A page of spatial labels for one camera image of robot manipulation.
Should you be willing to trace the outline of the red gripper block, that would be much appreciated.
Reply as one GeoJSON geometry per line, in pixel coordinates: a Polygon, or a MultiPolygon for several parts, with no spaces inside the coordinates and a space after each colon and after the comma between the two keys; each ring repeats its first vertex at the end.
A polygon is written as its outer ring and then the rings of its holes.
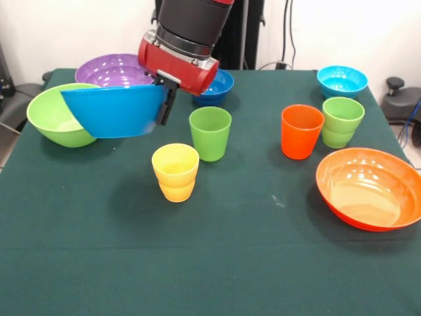
{"type": "Polygon", "coordinates": [[[201,95],[213,82],[219,68],[219,61],[212,57],[190,57],[165,46],[154,30],[148,30],[141,40],[138,63],[156,76],[154,85],[163,86],[164,78],[176,83],[166,85],[167,94],[155,120],[159,126],[165,126],[168,121],[178,85],[185,92],[201,95]]]}

